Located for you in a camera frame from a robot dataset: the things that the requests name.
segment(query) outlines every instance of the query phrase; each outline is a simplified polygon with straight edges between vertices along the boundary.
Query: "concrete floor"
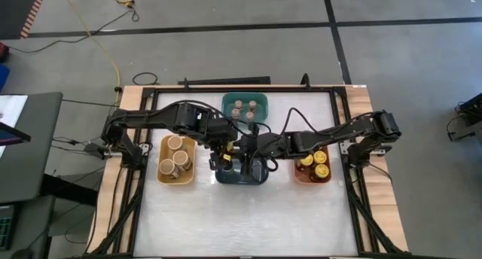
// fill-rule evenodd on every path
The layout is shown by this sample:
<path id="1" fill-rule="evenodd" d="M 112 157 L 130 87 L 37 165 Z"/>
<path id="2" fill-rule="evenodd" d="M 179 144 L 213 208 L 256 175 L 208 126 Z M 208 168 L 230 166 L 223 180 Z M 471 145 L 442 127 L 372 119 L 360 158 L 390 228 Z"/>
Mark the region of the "concrete floor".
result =
<path id="1" fill-rule="evenodd" d="M 112 0 L 72 0 L 90 29 L 124 10 Z M 244 23 L 326 22 L 323 0 L 136 0 L 140 21 L 110 29 Z M 338 21 L 482 16 L 482 0 L 332 0 Z M 33 32 L 82 30 L 64 0 L 44 0 Z M 479 258 L 482 254 L 482 141 L 448 141 L 453 107 L 482 91 L 482 24 L 340 28 L 354 84 L 367 84 L 375 109 L 395 113 L 404 135 L 387 155 L 409 249 L 415 254 Z M 160 83 L 270 75 L 274 84 L 342 84 L 330 29 L 268 29 L 102 36 L 122 76 L 159 74 Z M 49 38 L 6 41 L 23 49 Z M 3 93 L 62 91 L 68 99 L 114 102 L 115 74 L 91 41 L 14 53 Z M 98 136 L 107 108 L 63 103 L 56 135 Z M 48 172 L 89 172 L 102 164 L 53 150 Z M 82 240 L 81 236 L 72 236 Z M 83 245 L 54 238 L 50 258 L 77 255 Z"/>

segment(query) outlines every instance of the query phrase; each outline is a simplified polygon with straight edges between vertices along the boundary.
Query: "orange tray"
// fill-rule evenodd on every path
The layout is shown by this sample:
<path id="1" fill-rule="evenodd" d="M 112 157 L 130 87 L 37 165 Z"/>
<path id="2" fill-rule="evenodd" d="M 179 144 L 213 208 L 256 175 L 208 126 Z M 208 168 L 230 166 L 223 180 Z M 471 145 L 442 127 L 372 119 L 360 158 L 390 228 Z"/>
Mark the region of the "orange tray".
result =
<path id="1" fill-rule="evenodd" d="M 167 140 L 171 136 L 165 136 L 160 141 L 160 154 L 159 154 L 159 164 L 165 159 L 172 159 L 174 151 L 167 146 Z M 181 136 L 183 144 L 186 147 L 185 151 L 188 153 L 189 159 L 192 162 L 192 168 L 187 172 L 180 171 L 179 177 L 176 179 L 170 178 L 159 172 L 159 165 L 157 165 L 157 180 L 161 184 L 189 184 L 194 179 L 194 170 L 196 169 L 196 142 L 188 137 Z"/>
<path id="2" fill-rule="evenodd" d="M 325 165 L 330 170 L 329 177 L 331 177 L 330 155 L 328 154 L 328 147 L 325 146 L 325 147 L 321 148 L 320 150 L 325 152 L 325 154 L 326 154 Z M 294 178 L 300 184 L 326 184 L 330 181 L 330 180 L 328 180 L 328 181 L 323 182 L 323 183 L 311 181 L 310 174 L 312 172 L 312 169 L 306 169 L 304 172 L 302 172 L 299 169 L 296 169 L 296 162 L 297 162 L 297 160 L 294 160 L 294 162 L 293 162 Z"/>

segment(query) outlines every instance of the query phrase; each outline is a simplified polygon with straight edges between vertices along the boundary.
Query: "table leg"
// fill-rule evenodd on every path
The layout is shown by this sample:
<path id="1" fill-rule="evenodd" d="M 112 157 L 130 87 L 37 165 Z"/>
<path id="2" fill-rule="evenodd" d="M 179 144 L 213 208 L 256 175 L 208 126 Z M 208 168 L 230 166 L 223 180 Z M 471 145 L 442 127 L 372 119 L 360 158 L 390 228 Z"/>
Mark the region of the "table leg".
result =
<path id="1" fill-rule="evenodd" d="M 57 198 L 67 199 L 89 206 L 95 206 L 97 204 L 97 191 L 47 174 L 44 175 L 40 194 L 51 194 Z"/>

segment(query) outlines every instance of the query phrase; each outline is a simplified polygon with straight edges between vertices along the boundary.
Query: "teal tray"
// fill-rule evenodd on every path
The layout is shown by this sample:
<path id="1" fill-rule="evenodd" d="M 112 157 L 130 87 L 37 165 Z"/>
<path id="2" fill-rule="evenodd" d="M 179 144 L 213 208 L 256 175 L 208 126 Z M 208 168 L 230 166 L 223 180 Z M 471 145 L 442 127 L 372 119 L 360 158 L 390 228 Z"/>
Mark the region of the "teal tray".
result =
<path id="1" fill-rule="evenodd" d="M 241 100 L 243 109 L 241 110 L 240 120 L 246 121 L 246 112 L 249 111 L 249 101 L 255 100 L 256 112 L 255 122 L 263 123 L 268 117 L 268 98 L 263 93 L 227 93 L 223 96 L 222 111 L 225 115 L 231 117 L 231 111 L 234 109 L 234 102 Z"/>

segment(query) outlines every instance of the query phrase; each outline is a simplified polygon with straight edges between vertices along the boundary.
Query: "wooden board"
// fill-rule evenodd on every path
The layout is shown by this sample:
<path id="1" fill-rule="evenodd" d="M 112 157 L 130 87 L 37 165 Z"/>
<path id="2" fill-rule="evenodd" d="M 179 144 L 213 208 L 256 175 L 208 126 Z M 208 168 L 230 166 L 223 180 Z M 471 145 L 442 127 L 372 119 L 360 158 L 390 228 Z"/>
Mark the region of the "wooden board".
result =
<path id="1" fill-rule="evenodd" d="M 315 87 L 345 87 L 347 99 L 349 102 L 349 110 L 351 116 L 354 117 L 358 114 L 372 111 L 370 97 L 368 95 L 368 89 L 366 86 L 360 85 L 314 85 Z M 176 88 L 180 89 L 184 86 L 169 85 L 169 86 L 148 86 L 148 87 L 158 87 L 158 88 Z M 206 88 L 206 87 L 232 87 L 236 89 L 237 87 L 305 87 L 304 85 L 199 85 L 191 86 L 192 88 Z M 124 88 L 124 94 L 120 102 L 120 108 L 126 110 L 139 110 L 141 103 L 143 86 L 126 86 Z M 340 111 L 340 117 L 343 118 L 343 112 Z M 134 130 L 128 130 L 128 135 L 130 138 L 134 136 Z M 384 157 L 373 157 L 371 162 L 379 166 L 382 169 L 388 171 L 386 166 L 386 161 Z M 117 190 L 114 196 L 114 185 L 116 182 L 117 174 L 119 173 L 119 167 L 121 164 L 120 158 L 111 158 L 107 161 L 104 171 L 104 178 L 102 180 L 102 185 L 99 189 L 99 197 L 97 201 L 97 219 L 96 228 L 93 234 L 92 243 L 88 251 L 94 250 L 100 242 L 105 238 L 108 232 L 109 218 L 111 216 L 111 206 L 112 199 L 114 197 L 114 211 L 112 215 L 111 227 L 117 220 L 119 208 L 121 207 L 121 200 L 123 196 L 123 190 L 125 186 L 125 175 L 126 170 L 123 169 L 120 175 L 120 181 L 117 185 Z M 392 185 L 390 180 L 381 175 L 375 170 L 365 169 L 364 170 L 365 181 L 367 183 L 367 191 L 371 204 L 372 215 L 374 216 L 377 223 L 386 233 L 386 235 L 402 250 L 407 250 L 407 243 L 404 236 L 404 231 L 401 226 L 400 216 L 398 214 L 398 208 L 395 201 L 395 195 L 393 193 Z M 137 186 L 137 178 L 139 177 L 138 172 L 134 175 L 134 180 L 132 184 L 132 192 Z M 365 246 L 365 251 L 370 251 L 370 240 L 368 237 L 368 230 L 366 223 L 363 218 L 360 217 L 360 225 L 362 229 L 362 238 Z M 129 241 L 129 233 L 132 226 L 132 217 L 127 220 L 124 226 L 123 238 L 120 245 L 120 251 L 127 251 L 127 243 Z"/>

